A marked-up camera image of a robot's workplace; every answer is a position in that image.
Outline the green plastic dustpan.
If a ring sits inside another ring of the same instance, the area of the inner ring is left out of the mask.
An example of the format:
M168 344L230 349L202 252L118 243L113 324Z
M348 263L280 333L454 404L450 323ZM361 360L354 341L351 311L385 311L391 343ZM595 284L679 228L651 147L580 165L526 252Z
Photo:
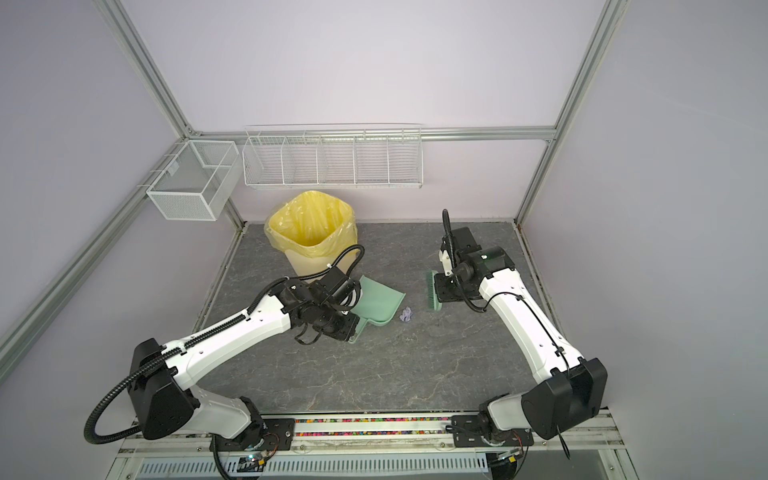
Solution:
M387 325L399 312L406 294L366 276L360 279L361 298L351 309L359 317L353 334L348 340L354 344L366 326Z

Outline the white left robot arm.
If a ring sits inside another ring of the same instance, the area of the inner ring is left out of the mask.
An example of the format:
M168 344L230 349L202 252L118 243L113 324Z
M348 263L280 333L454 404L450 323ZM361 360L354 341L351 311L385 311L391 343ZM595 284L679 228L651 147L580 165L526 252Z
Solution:
M294 331L301 346L323 337L349 341L360 321L352 310L362 298L362 285L351 269L340 265L347 256L358 264L364 254L364 247L354 244L318 273L268 283L246 308L210 327L165 344L142 342L134 350L129 374L87 417L85 440L101 445L135 434L157 440L184 430L208 433L242 450L260 447L270 431L254 402L207 391L200 380L256 344L286 332ZM136 425L98 433L98 421L121 393L130 397Z

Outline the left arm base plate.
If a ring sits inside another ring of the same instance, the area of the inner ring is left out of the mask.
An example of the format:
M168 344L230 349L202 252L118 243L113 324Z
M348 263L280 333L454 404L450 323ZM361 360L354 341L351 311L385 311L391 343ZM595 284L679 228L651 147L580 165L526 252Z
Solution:
M210 450L219 452L285 451L291 448L296 419L277 417L262 420L256 427L248 427L234 439L214 436Z

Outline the green hand brush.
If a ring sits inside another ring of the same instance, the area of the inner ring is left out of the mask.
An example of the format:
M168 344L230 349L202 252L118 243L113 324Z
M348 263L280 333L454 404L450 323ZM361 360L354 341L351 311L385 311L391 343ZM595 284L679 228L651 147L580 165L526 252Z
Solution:
M425 273L427 305L431 311L440 311L442 309L442 303L438 298L435 282L437 274L438 272L435 270L428 270Z

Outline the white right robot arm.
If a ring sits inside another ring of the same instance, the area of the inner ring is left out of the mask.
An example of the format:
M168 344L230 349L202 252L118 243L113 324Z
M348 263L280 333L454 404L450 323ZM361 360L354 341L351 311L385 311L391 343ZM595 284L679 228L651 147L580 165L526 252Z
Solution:
M535 385L522 394L483 402L475 417L455 417L448 428L458 444L490 447L515 444L527 435L544 440L596 417L603 406L608 372L586 358L546 316L501 247L484 248L467 227L455 229L442 213L441 270L427 278L433 310L462 303L478 314L495 312L526 359Z

